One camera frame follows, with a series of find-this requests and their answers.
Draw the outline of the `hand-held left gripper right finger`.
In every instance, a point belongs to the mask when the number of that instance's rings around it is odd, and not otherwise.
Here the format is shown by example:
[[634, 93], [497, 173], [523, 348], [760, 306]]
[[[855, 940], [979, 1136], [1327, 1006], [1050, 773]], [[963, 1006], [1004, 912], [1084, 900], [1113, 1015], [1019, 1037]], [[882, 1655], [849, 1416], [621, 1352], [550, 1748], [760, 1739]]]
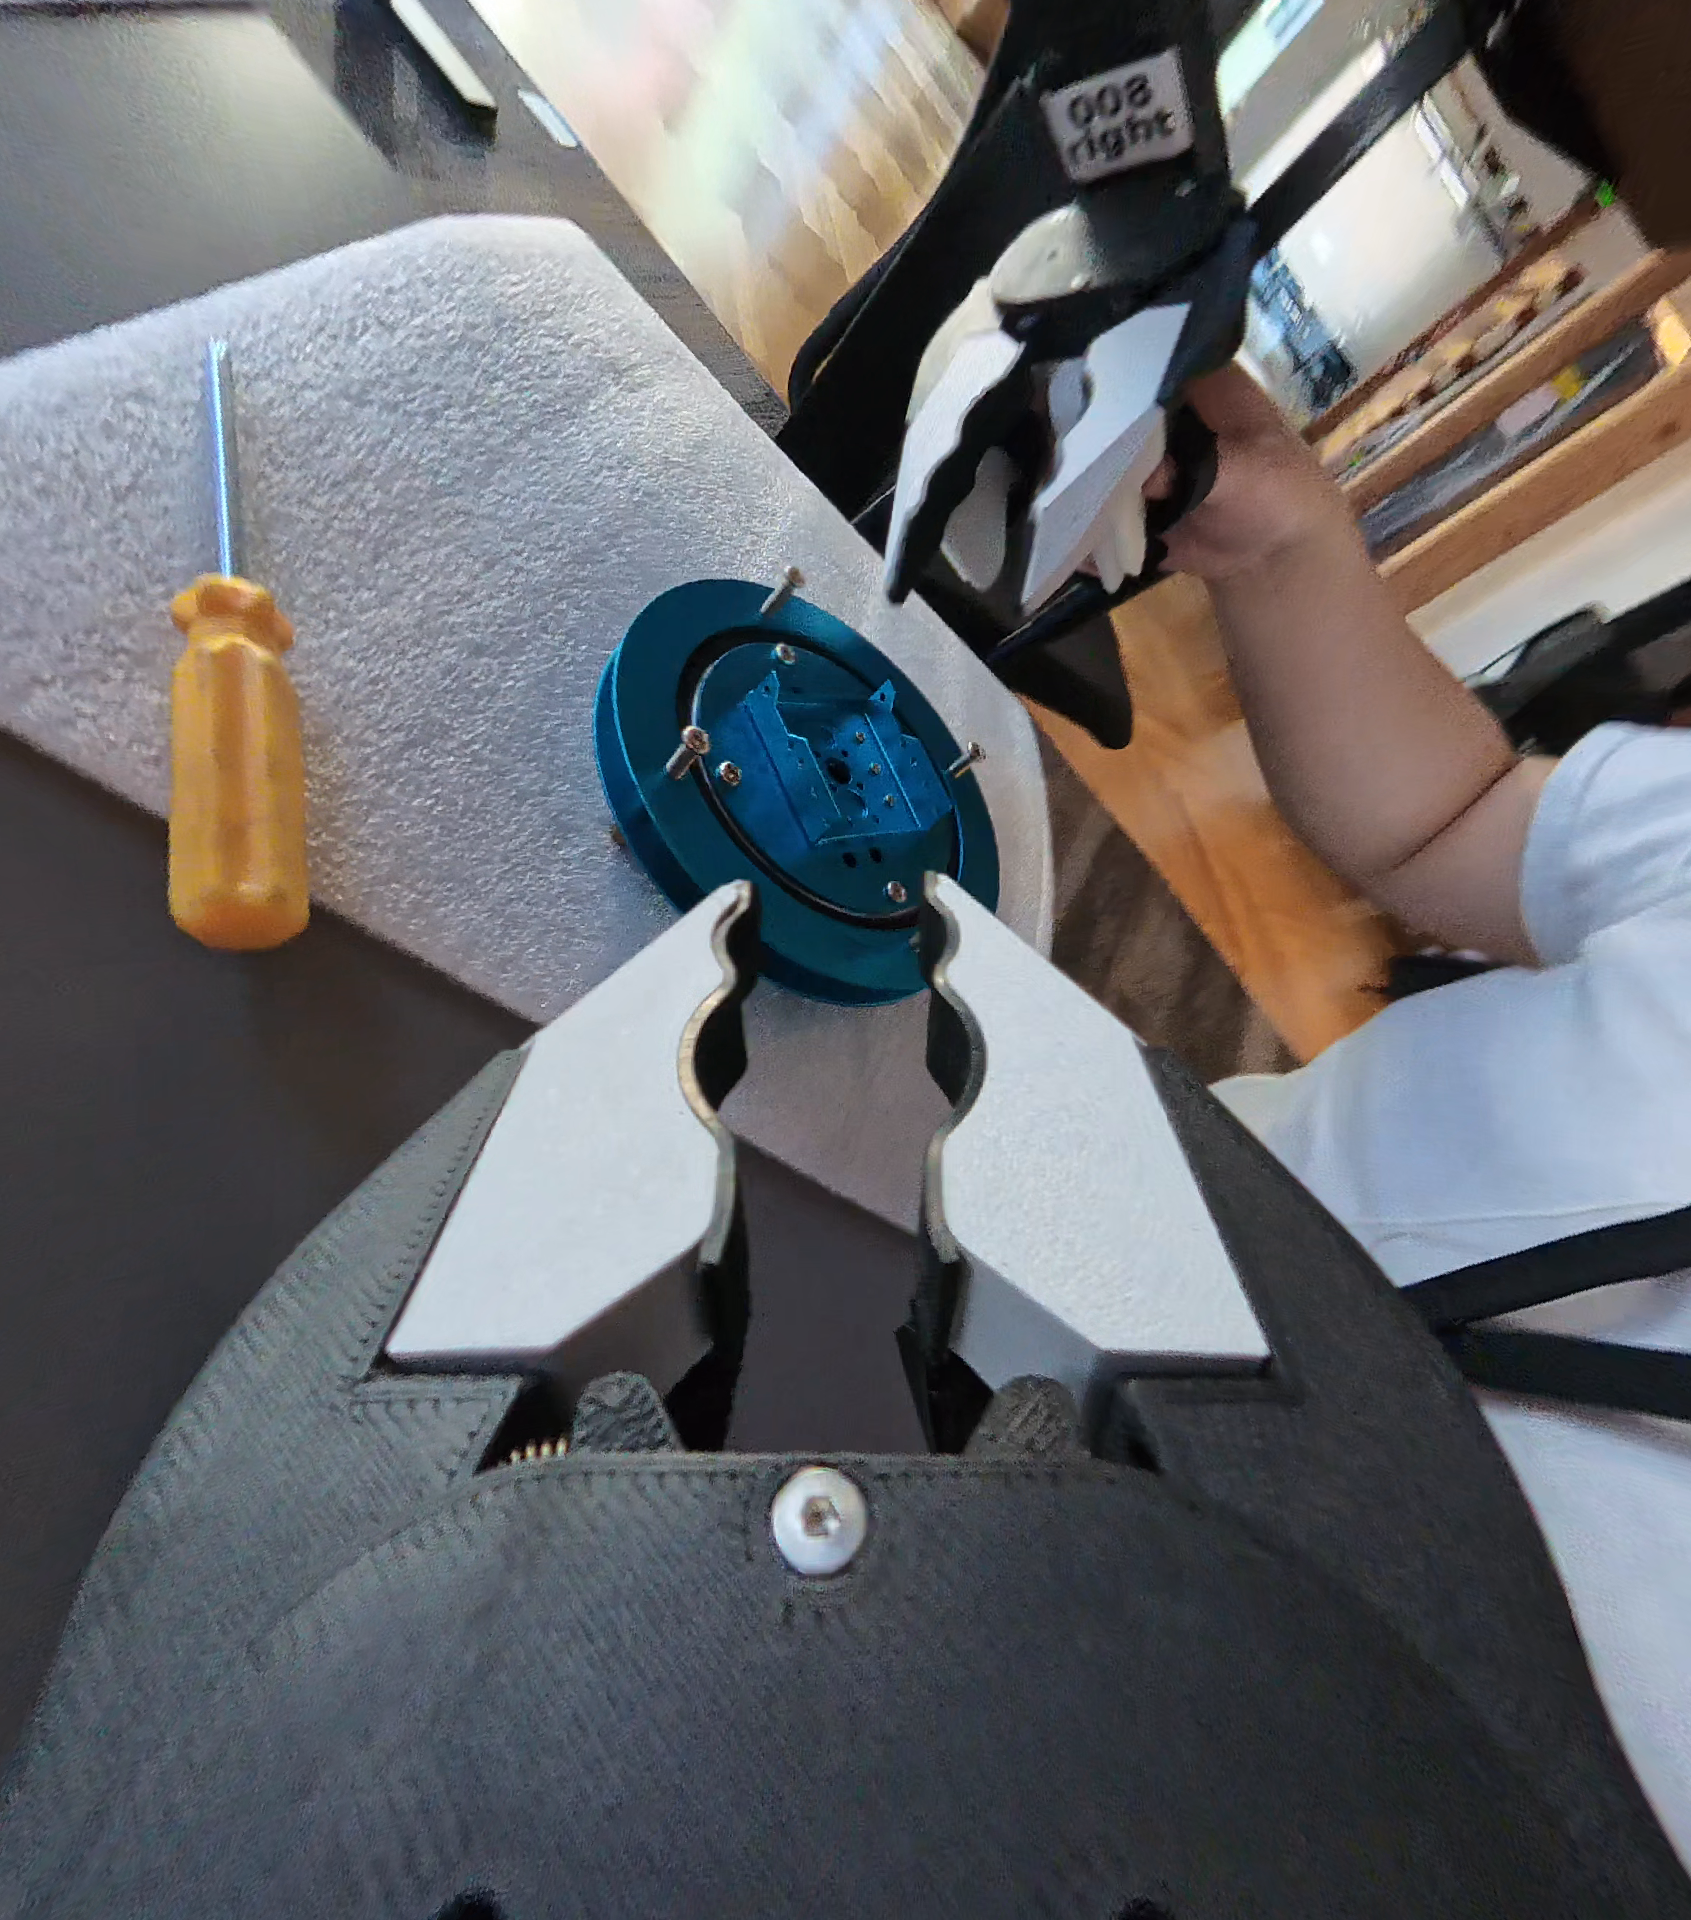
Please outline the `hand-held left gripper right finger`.
[[1145, 1047], [944, 874], [922, 884], [922, 1277], [901, 1329], [926, 1446], [959, 1452], [1021, 1377], [1099, 1441], [1124, 1380], [1259, 1388], [1246, 1296]]

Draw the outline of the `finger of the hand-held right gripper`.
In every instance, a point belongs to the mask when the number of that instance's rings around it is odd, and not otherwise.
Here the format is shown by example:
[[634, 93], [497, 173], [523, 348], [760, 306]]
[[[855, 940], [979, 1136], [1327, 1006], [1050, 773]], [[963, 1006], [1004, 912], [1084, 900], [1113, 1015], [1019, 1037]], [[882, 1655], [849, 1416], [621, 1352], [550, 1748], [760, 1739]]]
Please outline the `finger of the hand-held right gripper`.
[[901, 449], [882, 549], [892, 604], [907, 603], [935, 561], [947, 561], [970, 589], [999, 586], [1019, 480], [1004, 440], [1024, 412], [1024, 345], [999, 327], [959, 340]]
[[1167, 460], [1161, 388], [1188, 315], [1188, 303], [1141, 308], [1084, 352], [1084, 412], [1056, 437], [1050, 475], [1027, 509], [1024, 613], [1037, 613], [1084, 566], [1104, 589], [1144, 576], [1145, 480]]

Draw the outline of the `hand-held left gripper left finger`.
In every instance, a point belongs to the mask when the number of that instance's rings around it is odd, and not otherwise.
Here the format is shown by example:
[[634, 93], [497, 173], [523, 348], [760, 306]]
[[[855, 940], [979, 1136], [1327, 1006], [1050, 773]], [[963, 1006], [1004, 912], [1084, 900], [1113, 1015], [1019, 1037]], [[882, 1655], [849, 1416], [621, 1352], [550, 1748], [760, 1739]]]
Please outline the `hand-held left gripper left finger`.
[[403, 1372], [513, 1376], [575, 1412], [645, 1377], [723, 1450], [748, 1326], [736, 1142], [759, 890], [717, 886], [522, 1052], [391, 1326]]

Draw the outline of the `blue round metal turntable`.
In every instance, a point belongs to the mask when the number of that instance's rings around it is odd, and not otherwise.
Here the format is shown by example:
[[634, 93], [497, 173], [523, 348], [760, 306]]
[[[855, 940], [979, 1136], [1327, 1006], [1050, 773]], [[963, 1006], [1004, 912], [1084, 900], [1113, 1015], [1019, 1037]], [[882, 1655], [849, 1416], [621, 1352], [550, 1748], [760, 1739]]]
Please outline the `blue round metal turntable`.
[[[923, 991], [923, 878], [1000, 903], [1000, 847], [967, 743], [868, 637], [803, 592], [759, 619], [770, 586], [670, 586], [625, 629], [591, 703], [612, 820], [679, 911], [742, 881], [759, 973], [810, 1001], [882, 1009]], [[682, 783], [683, 727], [711, 751]]]

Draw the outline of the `yellow handled screwdriver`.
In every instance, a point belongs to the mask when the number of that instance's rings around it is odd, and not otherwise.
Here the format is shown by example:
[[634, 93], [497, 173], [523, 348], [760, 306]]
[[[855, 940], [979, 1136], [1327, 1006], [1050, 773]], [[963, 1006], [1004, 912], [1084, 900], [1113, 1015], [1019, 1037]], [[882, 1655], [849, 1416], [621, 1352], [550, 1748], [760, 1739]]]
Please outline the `yellow handled screwdriver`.
[[304, 740], [292, 623], [243, 566], [233, 360], [203, 352], [214, 563], [169, 617], [166, 908], [214, 951], [273, 951], [308, 927]]

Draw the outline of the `person's right forearm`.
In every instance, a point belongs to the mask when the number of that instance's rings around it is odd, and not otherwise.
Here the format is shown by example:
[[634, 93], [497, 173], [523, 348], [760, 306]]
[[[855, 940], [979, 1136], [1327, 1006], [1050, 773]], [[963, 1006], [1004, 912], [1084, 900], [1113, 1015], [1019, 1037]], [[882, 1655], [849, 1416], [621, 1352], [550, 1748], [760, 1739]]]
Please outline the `person's right forearm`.
[[1554, 758], [1391, 604], [1360, 537], [1305, 533], [1209, 585], [1240, 717], [1293, 837], [1409, 935], [1537, 963], [1521, 871]]

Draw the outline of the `dark grey desk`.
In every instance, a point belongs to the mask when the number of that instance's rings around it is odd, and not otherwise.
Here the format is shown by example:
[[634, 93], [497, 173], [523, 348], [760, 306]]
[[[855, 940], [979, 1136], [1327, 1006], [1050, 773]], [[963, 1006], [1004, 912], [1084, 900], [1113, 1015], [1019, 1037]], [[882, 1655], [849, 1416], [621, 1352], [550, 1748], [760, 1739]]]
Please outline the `dark grey desk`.
[[[784, 422], [594, 161], [516, 102], [477, 132], [385, 4], [0, 10], [0, 360], [440, 210], [571, 219]], [[523, 1031], [332, 920], [215, 961], [159, 869], [138, 807], [0, 732], [0, 1773], [214, 1342]]]

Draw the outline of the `person's right hand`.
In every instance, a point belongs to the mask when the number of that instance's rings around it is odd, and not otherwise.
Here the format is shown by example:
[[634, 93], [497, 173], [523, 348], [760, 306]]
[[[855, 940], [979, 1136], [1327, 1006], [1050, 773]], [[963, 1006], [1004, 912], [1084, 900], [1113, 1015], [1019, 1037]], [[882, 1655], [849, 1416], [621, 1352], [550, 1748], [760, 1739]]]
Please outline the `person's right hand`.
[[1327, 549], [1366, 558], [1338, 486], [1250, 370], [1204, 373], [1188, 383], [1185, 400], [1216, 446], [1216, 475], [1167, 532], [1167, 570], [1213, 585]]

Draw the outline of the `white foam sheet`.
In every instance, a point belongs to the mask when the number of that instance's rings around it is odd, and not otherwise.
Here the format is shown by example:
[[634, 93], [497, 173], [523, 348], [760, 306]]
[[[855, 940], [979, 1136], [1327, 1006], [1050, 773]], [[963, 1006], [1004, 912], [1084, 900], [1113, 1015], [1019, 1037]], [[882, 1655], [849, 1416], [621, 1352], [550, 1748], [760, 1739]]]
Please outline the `white foam sheet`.
[[258, 576], [295, 626], [308, 874], [526, 1023], [674, 915], [611, 844], [608, 656], [788, 563], [982, 746], [994, 915], [1050, 951], [1027, 711], [568, 222], [431, 219], [0, 361], [0, 729], [166, 809], [169, 598], [206, 545], [203, 348], [233, 351]]

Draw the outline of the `black metal chair frame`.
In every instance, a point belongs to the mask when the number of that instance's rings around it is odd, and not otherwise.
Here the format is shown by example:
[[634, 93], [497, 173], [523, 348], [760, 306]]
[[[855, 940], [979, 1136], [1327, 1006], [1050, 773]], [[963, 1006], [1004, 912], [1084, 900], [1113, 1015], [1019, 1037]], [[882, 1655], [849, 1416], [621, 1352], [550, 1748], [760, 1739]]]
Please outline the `black metal chair frame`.
[[[926, 209], [833, 303], [794, 360], [778, 450], [873, 549], [889, 532], [907, 407], [929, 337], [1006, 241], [1044, 210], [1041, 188], [1055, 182], [1056, 163], [1024, 132], [967, 137]], [[967, 586], [947, 561], [926, 566], [919, 592], [985, 665], [1024, 623], [1000, 589]], [[1130, 697], [1108, 613], [991, 665], [991, 674], [1104, 746], [1130, 740]]]

